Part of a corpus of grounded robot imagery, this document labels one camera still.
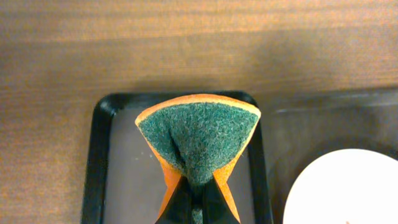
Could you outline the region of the green and orange sponge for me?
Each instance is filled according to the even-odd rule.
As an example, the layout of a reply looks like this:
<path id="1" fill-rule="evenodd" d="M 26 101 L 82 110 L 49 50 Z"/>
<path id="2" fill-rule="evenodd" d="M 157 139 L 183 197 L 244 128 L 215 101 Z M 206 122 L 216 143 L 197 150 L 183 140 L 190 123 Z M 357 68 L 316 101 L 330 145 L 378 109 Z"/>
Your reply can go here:
<path id="1" fill-rule="evenodd" d="M 203 189 L 211 179 L 240 223 L 228 179 L 260 118 L 256 106 L 213 94 L 180 96 L 144 110 L 135 124 L 159 161 L 167 186 L 158 218 L 180 178 L 186 177 L 193 196 L 192 223 L 203 223 Z"/>

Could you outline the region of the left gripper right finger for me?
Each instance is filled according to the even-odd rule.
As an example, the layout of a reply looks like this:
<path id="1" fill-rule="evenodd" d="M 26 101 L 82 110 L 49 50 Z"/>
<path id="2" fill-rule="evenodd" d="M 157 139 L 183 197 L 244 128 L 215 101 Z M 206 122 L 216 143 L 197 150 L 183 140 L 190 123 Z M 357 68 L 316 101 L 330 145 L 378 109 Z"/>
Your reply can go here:
<path id="1" fill-rule="evenodd" d="M 202 212 L 204 224 L 239 224 L 215 179 L 204 186 Z"/>

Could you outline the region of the white plate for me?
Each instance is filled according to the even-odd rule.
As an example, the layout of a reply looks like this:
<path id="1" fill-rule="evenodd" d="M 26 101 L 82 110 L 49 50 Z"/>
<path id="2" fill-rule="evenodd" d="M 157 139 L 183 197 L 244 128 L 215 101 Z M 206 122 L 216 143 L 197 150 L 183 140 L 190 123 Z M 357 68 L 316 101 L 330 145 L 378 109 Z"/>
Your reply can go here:
<path id="1" fill-rule="evenodd" d="M 283 222 L 397 224 L 397 160 L 365 149 L 319 157 L 295 180 Z"/>

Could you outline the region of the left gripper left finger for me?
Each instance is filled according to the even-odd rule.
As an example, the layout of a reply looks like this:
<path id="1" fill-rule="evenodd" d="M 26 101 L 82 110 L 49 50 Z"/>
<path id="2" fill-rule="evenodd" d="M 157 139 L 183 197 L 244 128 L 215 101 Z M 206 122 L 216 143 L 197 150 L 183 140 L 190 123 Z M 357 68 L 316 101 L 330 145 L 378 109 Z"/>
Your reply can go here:
<path id="1" fill-rule="evenodd" d="M 192 191 L 186 177 L 181 177 L 164 211 L 155 224 L 191 224 Z"/>

